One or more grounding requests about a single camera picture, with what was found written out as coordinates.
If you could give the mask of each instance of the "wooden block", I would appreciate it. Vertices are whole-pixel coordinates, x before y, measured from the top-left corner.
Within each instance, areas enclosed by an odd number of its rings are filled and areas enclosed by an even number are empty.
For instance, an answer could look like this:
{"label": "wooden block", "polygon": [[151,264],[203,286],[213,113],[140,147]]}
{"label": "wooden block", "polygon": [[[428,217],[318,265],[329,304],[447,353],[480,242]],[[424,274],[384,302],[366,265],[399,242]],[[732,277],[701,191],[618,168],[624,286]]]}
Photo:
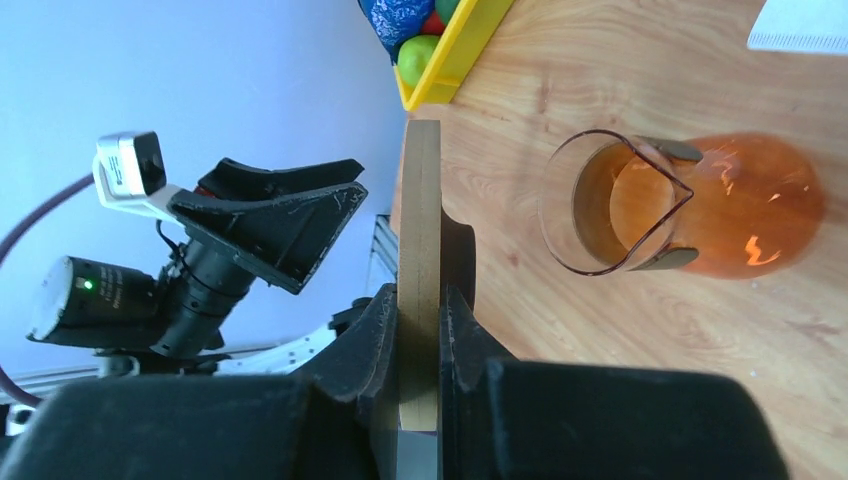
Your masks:
{"label": "wooden block", "polygon": [[439,280],[442,216],[441,130],[410,120],[401,171],[398,259],[400,421],[433,431],[439,407]]}

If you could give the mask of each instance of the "white camera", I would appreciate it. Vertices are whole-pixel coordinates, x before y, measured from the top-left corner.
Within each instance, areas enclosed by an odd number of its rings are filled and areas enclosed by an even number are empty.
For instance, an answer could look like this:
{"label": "white camera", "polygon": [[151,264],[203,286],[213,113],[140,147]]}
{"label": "white camera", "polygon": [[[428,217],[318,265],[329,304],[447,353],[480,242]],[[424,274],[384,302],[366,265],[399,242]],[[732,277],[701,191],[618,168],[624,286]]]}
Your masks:
{"label": "white camera", "polygon": [[166,206],[180,188],[168,184],[155,132],[100,138],[92,171],[104,207],[177,223]]}

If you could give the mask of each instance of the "yellow crate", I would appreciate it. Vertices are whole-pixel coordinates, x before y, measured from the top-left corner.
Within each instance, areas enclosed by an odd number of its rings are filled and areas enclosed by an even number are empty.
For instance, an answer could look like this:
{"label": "yellow crate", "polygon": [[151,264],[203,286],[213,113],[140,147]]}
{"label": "yellow crate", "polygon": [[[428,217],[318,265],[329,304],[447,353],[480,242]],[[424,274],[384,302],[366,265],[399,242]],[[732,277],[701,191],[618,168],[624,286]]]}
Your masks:
{"label": "yellow crate", "polygon": [[403,108],[411,112],[422,103],[450,103],[513,1],[459,2],[415,89],[403,83],[395,66]]}

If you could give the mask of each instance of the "white paper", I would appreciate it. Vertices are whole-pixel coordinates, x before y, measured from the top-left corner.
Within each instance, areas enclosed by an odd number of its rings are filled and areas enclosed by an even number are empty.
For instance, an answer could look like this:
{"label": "white paper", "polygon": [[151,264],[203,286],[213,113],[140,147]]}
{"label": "white paper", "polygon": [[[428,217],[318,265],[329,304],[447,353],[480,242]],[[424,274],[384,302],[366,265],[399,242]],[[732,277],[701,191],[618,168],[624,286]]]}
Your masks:
{"label": "white paper", "polygon": [[848,0],[768,0],[748,48],[848,55]]}

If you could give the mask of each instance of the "wood grain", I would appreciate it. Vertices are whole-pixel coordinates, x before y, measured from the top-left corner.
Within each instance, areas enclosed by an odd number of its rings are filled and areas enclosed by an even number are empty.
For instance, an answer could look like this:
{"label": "wood grain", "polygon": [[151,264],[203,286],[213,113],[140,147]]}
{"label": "wood grain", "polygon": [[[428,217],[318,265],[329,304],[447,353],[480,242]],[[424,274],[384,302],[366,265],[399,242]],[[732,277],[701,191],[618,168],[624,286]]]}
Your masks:
{"label": "wood grain", "polygon": [[[513,353],[729,375],[797,478],[848,478],[848,58],[748,51],[763,3],[517,0],[454,103],[414,117],[442,121],[444,208],[477,233],[475,315]],[[591,127],[780,136],[813,160],[824,223],[756,280],[570,274],[536,199],[556,147]]]}
{"label": "wood grain", "polygon": [[435,431],[439,393],[441,132],[438,121],[411,120],[404,140],[401,197],[406,214],[398,242],[400,422]]}

